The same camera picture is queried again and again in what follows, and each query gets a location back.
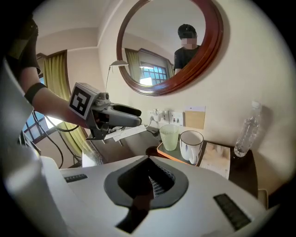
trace black wristband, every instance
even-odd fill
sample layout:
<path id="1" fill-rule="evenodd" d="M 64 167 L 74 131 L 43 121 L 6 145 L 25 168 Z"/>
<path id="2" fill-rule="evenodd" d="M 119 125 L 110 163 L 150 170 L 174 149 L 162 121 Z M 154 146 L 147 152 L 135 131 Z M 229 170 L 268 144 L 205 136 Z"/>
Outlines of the black wristband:
<path id="1" fill-rule="evenodd" d="M 33 99 L 34 99 L 36 93 L 44 87 L 46 87 L 44 84 L 36 83 L 28 89 L 27 93 L 25 94 L 25 98 L 29 101 L 29 103 L 31 105 L 33 103 Z"/>

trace wooden mirror frame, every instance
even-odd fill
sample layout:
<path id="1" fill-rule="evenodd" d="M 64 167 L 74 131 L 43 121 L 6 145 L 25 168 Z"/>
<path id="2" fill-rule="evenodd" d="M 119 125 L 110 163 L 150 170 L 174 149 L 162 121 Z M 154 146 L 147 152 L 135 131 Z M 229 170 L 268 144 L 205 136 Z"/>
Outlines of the wooden mirror frame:
<path id="1" fill-rule="evenodd" d="M 203 12 L 206 30 L 203 43 L 192 60 L 176 75 L 167 81 L 155 86 L 144 86 L 135 82 L 125 67 L 119 67 L 125 82 L 134 91 L 150 96 L 157 96 L 171 93 L 178 90 L 191 81 L 197 79 L 213 62 L 220 48 L 223 37 L 223 20 L 219 10 L 211 0 L 191 0 Z M 129 11 L 123 20 L 117 38 L 117 60 L 122 60 L 122 41 L 125 29 L 134 14 L 150 0 L 139 0 Z"/>

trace clear bottle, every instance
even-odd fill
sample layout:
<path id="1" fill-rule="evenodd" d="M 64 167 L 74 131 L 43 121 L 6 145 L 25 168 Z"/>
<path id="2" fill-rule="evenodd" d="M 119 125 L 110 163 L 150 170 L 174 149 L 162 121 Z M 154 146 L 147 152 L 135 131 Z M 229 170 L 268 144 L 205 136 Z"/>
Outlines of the clear bottle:
<path id="1" fill-rule="evenodd" d="M 251 148 L 260 124 L 261 104 L 252 101 L 251 117 L 245 120 L 244 127 L 234 147 L 234 153 L 238 157 L 243 157 Z"/>

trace yellow curtain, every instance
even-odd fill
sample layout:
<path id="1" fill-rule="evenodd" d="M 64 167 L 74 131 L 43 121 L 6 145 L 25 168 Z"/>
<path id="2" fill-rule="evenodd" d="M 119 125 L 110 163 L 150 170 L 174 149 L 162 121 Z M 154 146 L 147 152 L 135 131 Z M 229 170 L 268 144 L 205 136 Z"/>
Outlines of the yellow curtain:
<path id="1" fill-rule="evenodd" d="M 125 49 L 127 63 L 129 64 L 130 76 L 136 81 L 139 82 L 141 79 L 141 70 L 138 52 Z"/>
<path id="2" fill-rule="evenodd" d="M 171 64 L 170 60 L 167 60 L 166 64 L 167 64 L 167 69 L 168 69 L 167 76 L 168 76 L 168 78 L 171 78 L 175 75 L 174 66 Z"/>
<path id="3" fill-rule="evenodd" d="M 66 63 L 66 51 L 47 57 L 44 60 L 43 64 L 43 77 L 45 85 L 48 87 L 49 90 L 51 90 L 62 99 L 69 101 L 71 93 L 68 87 Z M 76 125 L 63 122 L 60 123 L 58 126 L 62 129 L 72 129 Z M 67 140 L 68 143 L 73 147 L 73 152 L 76 155 L 81 156 L 83 149 L 90 150 L 90 148 L 85 143 L 86 137 L 80 127 L 72 132 L 63 132 L 62 134 L 65 140 Z"/>

